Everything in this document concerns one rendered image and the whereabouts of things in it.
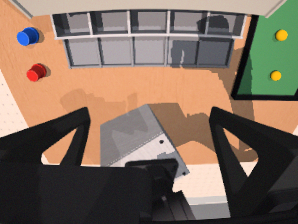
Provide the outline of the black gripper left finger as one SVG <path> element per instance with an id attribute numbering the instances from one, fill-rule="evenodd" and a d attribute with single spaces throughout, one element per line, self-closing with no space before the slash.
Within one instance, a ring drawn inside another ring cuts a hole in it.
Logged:
<path id="1" fill-rule="evenodd" d="M 90 124 L 88 107 L 82 107 L 50 121 L 0 137 L 0 159 L 6 162 L 43 164 L 43 152 L 76 129 L 59 165 L 81 166 Z"/>

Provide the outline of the red plug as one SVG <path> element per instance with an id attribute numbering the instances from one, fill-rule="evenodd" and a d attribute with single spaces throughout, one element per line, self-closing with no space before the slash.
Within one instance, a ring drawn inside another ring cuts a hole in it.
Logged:
<path id="1" fill-rule="evenodd" d="M 42 64 L 34 64 L 30 70 L 27 71 L 26 75 L 27 78 L 32 81 L 36 82 L 39 79 L 43 78 L 47 73 L 45 66 Z"/>

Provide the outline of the yellow ball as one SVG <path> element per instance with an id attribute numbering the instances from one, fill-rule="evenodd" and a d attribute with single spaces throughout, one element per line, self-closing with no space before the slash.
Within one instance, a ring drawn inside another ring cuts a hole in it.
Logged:
<path id="1" fill-rule="evenodd" d="M 279 71 L 274 71 L 271 73 L 271 79 L 277 81 L 281 78 L 281 73 Z"/>
<path id="2" fill-rule="evenodd" d="M 287 32 L 285 30 L 279 30 L 276 33 L 276 39 L 279 41 L 283 41 L 287 38 Z"/>

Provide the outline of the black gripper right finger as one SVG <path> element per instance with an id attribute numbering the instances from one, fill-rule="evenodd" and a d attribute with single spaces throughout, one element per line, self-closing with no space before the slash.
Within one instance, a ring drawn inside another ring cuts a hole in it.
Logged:
<path id="1" fill-rule="evenodd" d="M 209 125 L 231 217 L 249 216 L 271 192 L 298 188 L 297 135 L 216 106 L 211 108 Z M 223 128 L 257 152 L 249 176 Z"/>

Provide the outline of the blue plug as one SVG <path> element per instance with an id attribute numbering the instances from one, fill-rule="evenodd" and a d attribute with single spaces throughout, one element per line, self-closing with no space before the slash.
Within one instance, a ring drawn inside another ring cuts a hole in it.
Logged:
<path id="1" fill-rule="evenodd" d="M 18 32 L 17 41 L 22 46 L 35 44 L 39 40 L 39 33 L 35 28 L 27 27 L 23 31 Z"/>

